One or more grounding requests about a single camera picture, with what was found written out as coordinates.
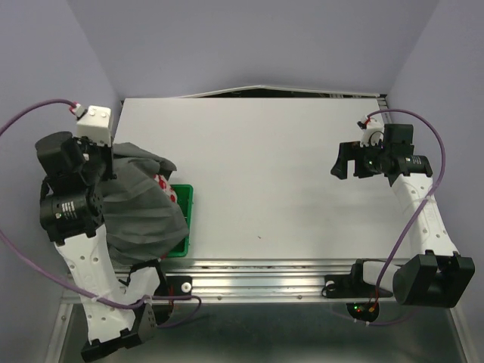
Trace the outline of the white red floral skirt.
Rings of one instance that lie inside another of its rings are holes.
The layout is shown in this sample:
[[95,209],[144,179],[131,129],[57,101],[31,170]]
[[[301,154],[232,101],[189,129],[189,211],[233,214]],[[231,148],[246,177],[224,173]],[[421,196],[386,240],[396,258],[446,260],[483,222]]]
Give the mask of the white red floral skirt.
[[163,175],[156,174],[154,176],[154,180],[157,182],[157,184],[160,186],[162,191],[168,196],[168,198],[173,203],[178,202],[178,196],[177,196],[177,193],[175,192],[175,189],[173,188],[173,186],[171,186],[171,184]]

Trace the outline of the grey pleated skirt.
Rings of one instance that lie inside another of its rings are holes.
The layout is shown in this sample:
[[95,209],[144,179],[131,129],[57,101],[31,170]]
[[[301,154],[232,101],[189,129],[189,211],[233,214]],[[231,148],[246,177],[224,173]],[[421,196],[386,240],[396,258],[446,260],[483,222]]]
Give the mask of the grey pleated skirt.
[[180,206],[154,180],[168,181],[176,165],[132,143],[113,146],[116,178],[101,183],[111,259],[134,265],[159,259],[189,234]]

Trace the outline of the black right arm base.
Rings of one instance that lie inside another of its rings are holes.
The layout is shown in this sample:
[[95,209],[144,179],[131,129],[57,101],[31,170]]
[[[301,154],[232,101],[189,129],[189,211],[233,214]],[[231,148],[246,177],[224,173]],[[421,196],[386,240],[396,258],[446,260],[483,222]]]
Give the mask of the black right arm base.
[[383,260],[357,259],[347,275],[325,275],[321,295],[328,299],[363,299],[348,302],[347,311],[356,321],[373,323],[380,313],[378,298],[393,297],[392,278],[398,267],[389,267],[380,286],[375,287],[384,264]]

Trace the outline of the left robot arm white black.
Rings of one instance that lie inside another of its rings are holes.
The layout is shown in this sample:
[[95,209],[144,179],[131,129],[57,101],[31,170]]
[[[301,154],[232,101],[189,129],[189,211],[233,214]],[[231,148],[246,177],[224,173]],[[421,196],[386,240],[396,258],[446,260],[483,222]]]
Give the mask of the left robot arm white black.
[[101,183],[114,179],[113,152],[86,137],[56,132],[36,142],[46,177],[40,222],[67,264],[84,308],[86,362],[132,348],[154,335],[156,321],[148,300],[163,296],[168,279],[155,265],[143,267],[122,287],[107,248]]

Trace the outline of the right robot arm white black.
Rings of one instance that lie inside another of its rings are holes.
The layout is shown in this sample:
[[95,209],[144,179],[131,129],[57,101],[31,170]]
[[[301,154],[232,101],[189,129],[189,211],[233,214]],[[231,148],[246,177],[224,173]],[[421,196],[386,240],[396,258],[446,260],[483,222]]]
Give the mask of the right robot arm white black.
[[470,257],[464,257],[451,241],[433,195],[433,171],[429,160],[414,153],[413,127],[384,125],[375,119],[358,122],[360,141],[340,144],[330,171],[340,180],[353,175],[369,178],[384,175],[410,225],[411,258],[401,266],[382,261],[358,260],[348,276],[349,289],[357,295],[375,297],[381,290],[408,306],[453,308],[475,272]]

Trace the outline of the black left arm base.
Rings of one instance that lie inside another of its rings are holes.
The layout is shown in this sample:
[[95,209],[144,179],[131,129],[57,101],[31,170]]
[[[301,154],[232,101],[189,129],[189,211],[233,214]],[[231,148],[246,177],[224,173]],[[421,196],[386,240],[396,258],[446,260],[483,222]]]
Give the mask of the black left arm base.
[[[181,275],[167,277],[166,274],[162,272],[160,260],[158,259],[133,265],[129,271],[128,277],[125,280],[119,279],[119,282],[122,285],[129,287],[133,280],[134,273],[146,268],[149,270],[155,268],[160,279],[160,283],[154,291],[155,296],[189,296],[192,293],[193,278],[191,276]],[[168,301],[168,304],[169,306],[154,306],[154,315],[158,324],[166,324],[170,315],[174,311],[174,301],[170,300]]]

